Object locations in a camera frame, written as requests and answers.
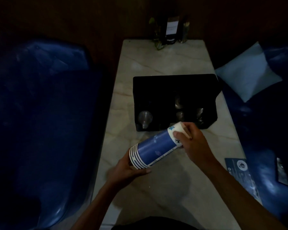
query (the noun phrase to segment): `blue paper cup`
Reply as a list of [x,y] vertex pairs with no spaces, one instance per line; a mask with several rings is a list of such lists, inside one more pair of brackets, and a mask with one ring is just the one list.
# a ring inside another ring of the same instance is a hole
[[173,136],[174,131],[182,132],[186,137],[191,138],[186,126],[182,122],[176,123],[167,130],[132,146],[129,150],[129,157],[133,166],[137,169],[150,167],[182,146],[182,143]]

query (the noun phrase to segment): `wooden wall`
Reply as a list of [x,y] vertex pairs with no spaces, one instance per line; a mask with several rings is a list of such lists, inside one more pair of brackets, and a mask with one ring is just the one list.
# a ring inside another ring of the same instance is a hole
[[215,68],[257,40],[288,35],[288,0],[0,0],[0,54],[34,36],[85,45],[115,76],[122,41],[149,38],[150,17],[189,16]]

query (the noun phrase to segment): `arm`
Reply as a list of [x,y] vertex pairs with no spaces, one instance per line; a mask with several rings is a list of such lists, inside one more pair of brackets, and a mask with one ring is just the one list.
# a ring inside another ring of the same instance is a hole
[[79,217],[71,230],[98,230],[115,195],[136,177],[148,174],[150,169],[133,170],[129,166],[129,150],[119,160],[111,176],[97,196]]
[[182,142],[188,157],[212,182],[241,229],[287,229],[223,168],[196,125],[184,124],[190,130],[192,139],[188,139],[181,132],[174,132],[174,137]]

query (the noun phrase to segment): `pillow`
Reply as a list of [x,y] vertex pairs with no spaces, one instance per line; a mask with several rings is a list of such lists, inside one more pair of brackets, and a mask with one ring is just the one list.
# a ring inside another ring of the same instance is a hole
[[258,42],[226,65],[216,69],[216,74],[244,102],[270,85],[282,81],[282,78],[270,69]]

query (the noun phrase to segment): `marble table top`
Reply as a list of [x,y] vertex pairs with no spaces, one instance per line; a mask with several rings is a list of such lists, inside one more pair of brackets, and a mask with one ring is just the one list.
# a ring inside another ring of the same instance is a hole
[[[94,188],[96,196],[127,149],[156,132],[137,132],[132,94],[134,76],[215,73],[205,43],[188,40],[157,51],[150,40],[125,40],[109,111],[108,123]],[[216,98],[218,120],[203,134],[215,157],[245,158],[222,93]],[[111,203],[101,229],[127,224],[148,216],[180,220],[199,229],[240,229],[209,179],[176,149],[135,179]]]

